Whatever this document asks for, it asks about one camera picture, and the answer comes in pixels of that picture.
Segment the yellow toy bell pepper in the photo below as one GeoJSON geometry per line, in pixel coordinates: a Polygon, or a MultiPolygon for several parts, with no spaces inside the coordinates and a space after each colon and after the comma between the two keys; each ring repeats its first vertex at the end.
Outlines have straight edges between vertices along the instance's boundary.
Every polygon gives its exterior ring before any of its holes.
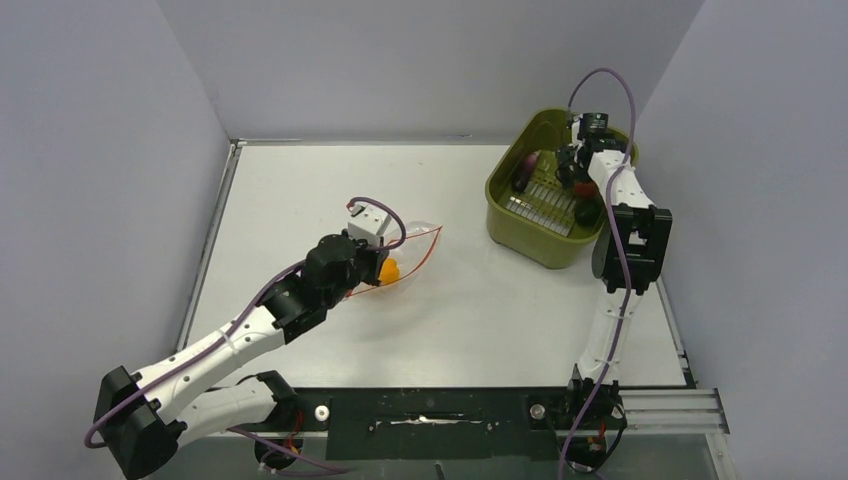
{"type": "Polygon", "coordinates": [[[387,258],[381,267],[380,273],[378,275],[378,280],[380,285],[389,285],[397,282],[401,277],[400,269],[398,267],[397,261],[394,258],[387,258]]]}

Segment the clear zip top bag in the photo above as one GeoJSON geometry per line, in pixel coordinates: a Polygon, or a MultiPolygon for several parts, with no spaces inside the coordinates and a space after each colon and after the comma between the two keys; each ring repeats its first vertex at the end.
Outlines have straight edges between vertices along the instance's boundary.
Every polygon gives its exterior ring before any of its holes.
{"type": "Polygon", "coordinates": [[[399,293],[413,283],[413,279],[422,271],[426,263],[433,257],[441,240],[444,226],[425,221],[412,221],[406,225],[406,240],[403,244],[389,252],[389,257],[397,261],[400,269],[400,279],[392,284],[373,287],[360,284],[347,295],[347,299],[361,295],[390,295],[399,293]]]}

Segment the purple toy eggplant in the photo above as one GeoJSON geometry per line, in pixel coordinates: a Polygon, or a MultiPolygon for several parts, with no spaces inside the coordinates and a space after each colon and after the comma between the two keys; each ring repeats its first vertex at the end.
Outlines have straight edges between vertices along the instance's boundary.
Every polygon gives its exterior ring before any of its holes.
{"type": "Polygon", "coordinates": [[[540,154],[540,150],[532,151],[518,163],[511,178],[511,187],[514,192],[523,193],[527,189],[537,168],[540,154]]]}

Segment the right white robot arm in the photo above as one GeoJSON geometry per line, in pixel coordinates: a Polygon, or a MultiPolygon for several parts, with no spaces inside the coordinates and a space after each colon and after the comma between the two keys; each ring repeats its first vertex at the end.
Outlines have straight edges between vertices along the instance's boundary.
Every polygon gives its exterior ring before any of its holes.
{"type": "Polygon", "coordinates": [[[588,343],[562,400],[564,417],[578,427],[611,415],[620,402],[624,343],[642,296],[660,276],[673,221],[645,193],[631,162],[632,144],[609,128],[608,119],[599,112],[576,116],[559,156],[563,181],[594,185],[593,200],[607,220],[592,253],[600,290],[588,343]]]}

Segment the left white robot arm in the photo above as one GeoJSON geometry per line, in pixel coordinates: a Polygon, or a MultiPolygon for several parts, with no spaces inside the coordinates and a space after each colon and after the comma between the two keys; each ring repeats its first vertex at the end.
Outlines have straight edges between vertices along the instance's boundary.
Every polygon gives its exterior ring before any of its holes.
{"type": "Polygon", "coordinates": [[[136,371],[115,367],[101,379],[85,446],[107,449],[124,478],[143,479],[199,438],[280,419],[293,393],[280,374],[218,382],[321,324],[359,285],[381,286],[391,249],[383,237],[351,229],[326,235],[214,332],[136,371]]]}

